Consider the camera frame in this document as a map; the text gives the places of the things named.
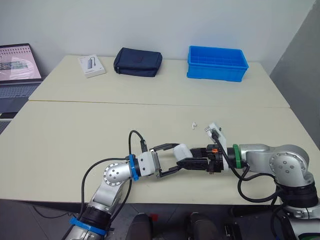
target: small white object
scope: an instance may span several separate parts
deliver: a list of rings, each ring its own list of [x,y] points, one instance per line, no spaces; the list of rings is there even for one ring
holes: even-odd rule
[[[191,127],[192,127],[192,130],[195,130],[195,127],[197,126],[197,124],[195,122],[192,123]]]
[[[180,161],[185,158],[192,158],[192,153],[190,149],[184,143],[179,144],[173,148],[173,155],[175,158]]]
[[[86,78],[91,78],[106,73],[106,70],[95,54],[79,57],[78,61]]]

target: navy blue pouch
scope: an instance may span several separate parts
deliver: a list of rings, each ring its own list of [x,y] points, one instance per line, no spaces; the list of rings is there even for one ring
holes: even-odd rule
[[[117,54],[113,68],[118,74],[154,77],[162,62],[160,52],[123,47]]]

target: floor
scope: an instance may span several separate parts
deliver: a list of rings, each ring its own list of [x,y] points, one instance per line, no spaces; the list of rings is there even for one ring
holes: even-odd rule
[[[243,240],[272,240],[270,212],[232,218],[228,215],[229,206],[200,204],[126,204],[114,220],[107,240],[125,240],[129,225],[138,213],[153,214],[154,240],[185,240],[184,218],[192,212],[205,213],[210,217],[221,234],[224,223],[237,222]],[[65,212],[37,207],[44,216],[53,217]],[[0,239],[14,240],[60,240],[68,230],[72,216],[47,219],[40,216],[29,204],[0,200]]]

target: blue plastic crate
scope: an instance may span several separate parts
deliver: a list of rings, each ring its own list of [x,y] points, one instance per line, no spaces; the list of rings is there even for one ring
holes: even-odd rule
[[[192,79],[216,79],[241,82],[248,63],[240,49],[190,46],[189,69],[186,74]]]

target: blue ring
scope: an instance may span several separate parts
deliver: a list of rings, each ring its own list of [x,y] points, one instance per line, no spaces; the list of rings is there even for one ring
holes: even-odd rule
[[[134,155],[133,154],[129,155],[129,161],[130,161],[130,167],[131,167],[133,180],[138,181],[139,180],[139,176],[138,176],[138,174],[136,172],[135,162],[134,162]]]
[[[89,230],[89,231],[91,231],[93,233],[96,233],[96,234],[99,234],[99,235],[102,235],[102,236],[105,236],[107,234],[106,230],[103,230],[103,229],[100,229],[100,228],[85,224],[85,223],[83,223],[81,221],[78,221],[75,217],[70,219],[70,223],[72,225],[76,225],[76,226],[78,226],[78,227],[80,227],[82,229]]]

